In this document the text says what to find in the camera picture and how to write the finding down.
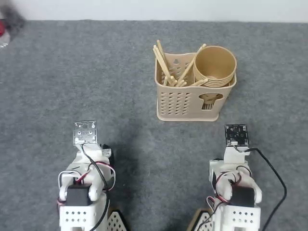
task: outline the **perforated plastic part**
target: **perforated plastic part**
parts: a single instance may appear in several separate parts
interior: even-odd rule
[[[223,224],[230,227],[250,228],[250,230],[260,228],[261,209],[259,207],[228,205],[224,207],[222,214]]]
[[[111,213],[108,219],[107,231],[127,231],[118,212],[114,211]]]
[[[210,216],[210,214],[208,212],[203,212],[197,222],[197,225],[195,226],[195,228],[193,229],[193,231],[197,231],[199,228],[199,225],[206,221],[206,219],[208,219]],[[212,231],[213,230],[213,222],[212,219],[209,220],[208,223],[204,224],[201,226],[201,228],[199,229],[199,231]]]
[[[61,227],[91,227],[96,224],[94,206],[61,206]]]

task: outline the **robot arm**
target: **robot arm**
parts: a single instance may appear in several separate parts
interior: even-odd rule
[[[110,189],[104,182],[110,181],[112,177],[115,182],[116,174],[110,166],[111,149],[97,144],[95,121],[74,124],[74,145],[79,151],[58,179],[61,231],[107,231],[109,199],[108,191],[103,189]],[[100,169],[105,181],[89,157]]]

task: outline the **wooden chopstick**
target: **wooden chopstick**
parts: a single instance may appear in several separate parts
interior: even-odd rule
[[[178,81],[177,85],[175,85],[175,86],[180,87],[183,83],[184,83],[184,80],[182,79],[182,80]]]
[[[207,81],[208,81],[208,78],[201,79],[201,80],[191,84],[191,86],[201,86],[201,85],[205,84]]]
[[[186,84],[187,84],[187,82],[183,82],[183,83],[180,85],[180,87],[184,87],[184,86],[186,86]]]
[[[164,53],[164,50],[163,50],[163,47],[162,47],[162,44],[160,43],[159,40],[157,40],[157,46],[158,46],[158,49],[159,49],[160,53],[162,54],[162,57],[163,57],[165,63],[167,63],[166,62],[165,53]]]
[[[205,43],[199,48],[199,50],[197,51],[197,53],[198,53],[202,48],[204,48],[204,47],[206,47],[206,44],[205,44]],[[185,71],[182,73],[182,75],[178,78],[178,82],[185,78],[185,76],[187,75],[187,73],[189,72],[189,70],[191,69],[191,67],[193,66],[194,59],[196,58],[196,55],[193,57],[193,59],[191,60],[191,62],[189,63],[189,65],[187,66],[187,68],[185,69]]]
[[[170,80],[170,73],[169,73],[169,70],[168,70],[168,67],[159,51],[159,49],[157,48],[156,45],[153,46],[153,51],[154,51],[154,54],[156,56],[156,59],[158,60],[163,72],[165,73],[165,79],[164,79],[164,83],[163,85],[166,86],[167,85],[167,82]]]

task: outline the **beige cup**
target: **beige cup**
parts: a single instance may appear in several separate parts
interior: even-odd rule
[[[208,79],[204,86],[218,88],[233,79],[236,65],[236,59],[231,51],[220,46],[208,46],[197,53],[193,74],[196,81]]]

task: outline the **metal mounting plate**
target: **metal mounting plate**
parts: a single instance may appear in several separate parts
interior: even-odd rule
[[[95,120],[74,122],[74,144],[97,143],[97,123]]]

